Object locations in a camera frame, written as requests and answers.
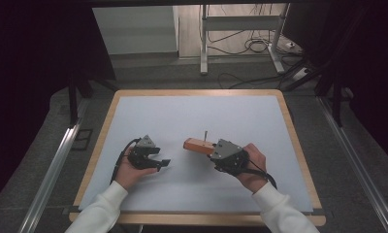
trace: aluminum rail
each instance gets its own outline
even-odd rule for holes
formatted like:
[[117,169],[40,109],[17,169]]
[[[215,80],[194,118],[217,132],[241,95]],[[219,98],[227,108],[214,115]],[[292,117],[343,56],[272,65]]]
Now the aluminum rail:
[[348,137],[345,135],[343,128],[339,127],[337,123],[334,121],[333,116],[331,114],[331,106],[326,97],[317,97],[319,101],[323,113],[330,123],[331,128],[333,129],[339,144],[347,156],[347,159],[354,170],[361,186],[366,192],[372,206],[378,215],[382,225],[385,228],[385,231],[388,232],[388,205],[385,202],[384,196],[378,190],[377,186],[373,182],[370,177],[367,169],[364,167],[363,162],[357,151],[352,147]]
[[79,132],[82,119],[88,104],[88,99],[81,100],[79,105],[79,119],[77,121],[77,124],[74,125],[73,128],[67,129],[63,140],[61,141],[61,144],[58,147],[58,150],[54,156],[54,159],[48,167],[43,182],[41,183],[40,188],[38,189],[37,194],[34,197],[30,208],[28,209],[24,221],[18,229],[19,233],[28,233],[35,231],[40,217],[43,214],[44,208],[46,207],[46,203],[49,200],[49,196],[51,195],[52,190],[54,189],[55,183],[64,165],[67,154],[70,152],[70,148],[76,138],[77,133]]

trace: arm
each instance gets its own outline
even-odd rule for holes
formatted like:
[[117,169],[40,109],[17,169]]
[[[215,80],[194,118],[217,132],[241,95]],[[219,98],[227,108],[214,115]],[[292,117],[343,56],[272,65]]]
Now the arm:
[[[266,170],[266,157],[254,145],[243,148],[259,168]],[[249,163],[248,168],[258,169]],[[276,232],[318,232],[311,221],[291,204],[290,197],[279,193],[263,178],[252,174],[239,174],[237,179],[253,192],[252,198],[261,208],[261,218],[271,231]]]
[[96,200],[87,206],[67,229],[67,233],[75,232],[108,232],[118,219],[119,206],[127,196],[127,189],[142,176],[156,173],[157,169],[135,169],[124,156],[118,168],[115,181]]

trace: white wall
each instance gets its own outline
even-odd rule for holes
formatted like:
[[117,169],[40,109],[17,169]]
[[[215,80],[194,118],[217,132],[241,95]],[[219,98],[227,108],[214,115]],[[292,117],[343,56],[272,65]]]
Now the white wall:
[[109,54],[178,49],[172,6],[94,8],[93,12]]

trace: black cable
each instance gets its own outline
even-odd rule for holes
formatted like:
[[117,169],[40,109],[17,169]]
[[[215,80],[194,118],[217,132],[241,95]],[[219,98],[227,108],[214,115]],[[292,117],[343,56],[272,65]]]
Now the black cable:
[[[252,48],[252,45],[255,45],[255,44],[261,44],[261,45],[264,45],[265,47],[264,47],[263,50],[254,50],[254,49]],[[264,41],[258,40],[258,39],[256,40],[256,39],[252,39],[252,38],[246,40],[245,43],[244,43],[244,46],[245,46],[246,49],[252,50],[252,51],[254,51],[254,52],[256,52],[256,53],[261,53],[261,52],[267,50],[267,48],[268,48],[267,44],[264,43]]]
[[224,12],[224,15],[227,16],[227,13],[224,11],[224,8],[222,8],[222,4],[221,4],[221,10]]
[[258,13],[258,16],[261,15],[261,10],[263,10],[263,4],[261,4],[261,6],[260,6],[260,12]]
[[252,163],[252,165],[254,165],[256,168],[258,168],[261,172],[263,172],[264,173],[264,177],[266,177],[267,180],[269,180],[270,183],[276,188],[276,182],[275,182],[274,178],[268,172],[264,171],[259,166],[257,166],[257,164],[255,164],[251,159],[248,158],[248,161],[250,163]]
[[209,37],[209,41],[210,41],[211,43],[215,43],[215,42],[219,42],[219,41],[225,40],[225,39],[227,39],[227,38],[230,38],[230,37],[232,37],[232,36],[238,35],[238,34],[244,32],[244,31],[245,31],[245,30],[238,31],[238,32],[236,32],[236,33],[233,33],[233,34],[231,34],[231,35],[228,35],[228,36],[226,36],[226,37],[220,38],[220,39],[215,40],[215,41],[213,41],[212,39],[210,39],[210,34],[209,34],[209,33],[207,33],[207,36]]
[[264,170],[259,171],[259,170],[249,169],[249,168],[232,168],[232,167],[220,167],[220,168],[222,169],[223,172],[226,172],[228,174],[248,173],[248,174],[260,176],[260,177],[266,179],[267,181],[269,181],[273,185],[273,187],[276,188],[276,182],[275,182],[273,176],[271,176],[270,174],[268,174]]
[[118,160],[117,160],[116,163],[115,163],[114,170],[113,170],[113,175],[112,175],[112,179],[111,179],[110,183],[112,183],[113,180],[114,180],[115,177],[116,177],[116,174],[117,174],[117,172],[118,172],[119,165],[121,165],[121,162],[122,162],[122,158],[123,158],[124,156],[127,156],[127,155],[128,155],[128,154],[125,154],[125,152],[127,151],[127,149],[128,149],[133,143],[136,143],[136,144],[139,143],[140,140],[141,140],[141,138],[139,138],[139,139],[133,139],[131,142],[129,142],[129,143],[127,144],[127,146],[125,146],[124,150],[121,152],[121,154],[120,154],[119,157],[118,157]]
[[229,74],[229,73],[221,73],[218,75],[217,77],[217,80],[218,80],[218,84],[220,86],[220,88],[223,89],[222,87],[222,84],[221,84],[221,81],[220,81],[220,78],[221,76],[223,75],[227,75],[227,76],[230,76],[230,77],[233,77],[235,78],[236,80],[239,80],[240,83],[236,83],[236,84],[233,84],[231,86],[228,87],[228,89],[232,89],[236,86],[239,86],[239,85],[242,85],[242,84],[245,84],[245,83],[248,83],[248,84],[251,84],[251,85],[259,85],[259,84],[263,84],[263,83],[270,83],[270,82],[276,82],[279,80],[279,83],[278,85],[276,86],[276,89],[280,89],[281,87],[281,84],[283,83],[283,81],[285,79],[287,79],[287,76],[292,73],[295,69],[301,67],[302,65],[305,64],[305,60],[302,59],[300,60],[299,62],[297,62],[296,64],[294,64],[293,66],[291,66],[287,72],[285,74],[282,74],[282,75],[278,75],[278,76],[274,76],[274,77],[268,77],[268,78],[259,78],[259,79],[255,79],[255,80],[250,80],[250,81],[245,81],[245,80],[242,80],[240,79],[239,77],[235,76],[235,75],[232,75],[232,74]]
[[219,48],[216,48],[216,47],[207,47],[207,48],[213,49],[213,50],[219,50],[221,52],[224,52],[224,53],[227,53],[227,54],[230,54],[230,55],[238,55],[238,54],[242,54],[242,53],[245,53],[246,51],[248,51],[248,50],[244,50],[244,51],[239,51],[239,52],[229,52],[229,51],[222,50],[222,49],[219,49]]

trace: dark curtain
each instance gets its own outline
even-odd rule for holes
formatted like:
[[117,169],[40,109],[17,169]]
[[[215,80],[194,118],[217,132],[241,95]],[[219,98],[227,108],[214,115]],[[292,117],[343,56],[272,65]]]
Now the dark curtain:
[[351,109],[388,154],[388,0],[372,2],[342,63]]
[[69,75],[114,79],[92,10],[0,1],[0,191]]

